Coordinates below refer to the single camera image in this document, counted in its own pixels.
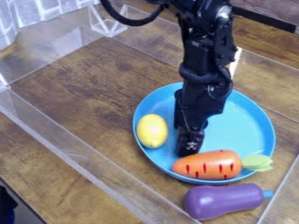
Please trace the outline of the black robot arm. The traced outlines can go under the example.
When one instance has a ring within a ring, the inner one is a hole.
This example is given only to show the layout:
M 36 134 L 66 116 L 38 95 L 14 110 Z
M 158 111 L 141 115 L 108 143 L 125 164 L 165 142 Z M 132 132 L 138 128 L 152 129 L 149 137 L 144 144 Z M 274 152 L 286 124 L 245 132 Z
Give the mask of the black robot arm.
M 174 153 L 184 157 L 200 150 L 208 118 L 222 112 L 232 91 L 226 65 L 237 48 L 232 38 L 229 0 L 157 0 L 176 14 L 181 29 L 182 86 L 174 91 Z

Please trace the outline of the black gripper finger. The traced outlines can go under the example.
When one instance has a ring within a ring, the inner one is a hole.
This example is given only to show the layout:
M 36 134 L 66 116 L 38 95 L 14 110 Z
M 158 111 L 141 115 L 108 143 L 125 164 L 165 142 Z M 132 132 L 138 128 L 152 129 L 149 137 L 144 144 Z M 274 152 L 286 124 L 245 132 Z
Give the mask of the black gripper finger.
M 173 107 L 173 127 L 184 127 L 184 117 L 182 117 L 182 91 L 178 89 L 174 91 L 174 107 Z
M 202 131 L 188 131 L 185 127 L 178 127 L 174 154 L 178 157 L 185 157 L 196 154 L 202 144 L 202 138 Z

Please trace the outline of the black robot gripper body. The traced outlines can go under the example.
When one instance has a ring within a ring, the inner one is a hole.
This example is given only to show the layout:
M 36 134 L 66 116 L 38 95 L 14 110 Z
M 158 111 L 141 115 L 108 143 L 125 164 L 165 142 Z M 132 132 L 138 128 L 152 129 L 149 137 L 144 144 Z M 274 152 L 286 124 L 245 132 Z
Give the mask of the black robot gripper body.
M 225 67 L 194 73 L 180 64 L 182 86 L 176 94 L 182 126 L 188 131 L 202 131 L 208 118 L 222 112 L 232 91 L 232 79 Z

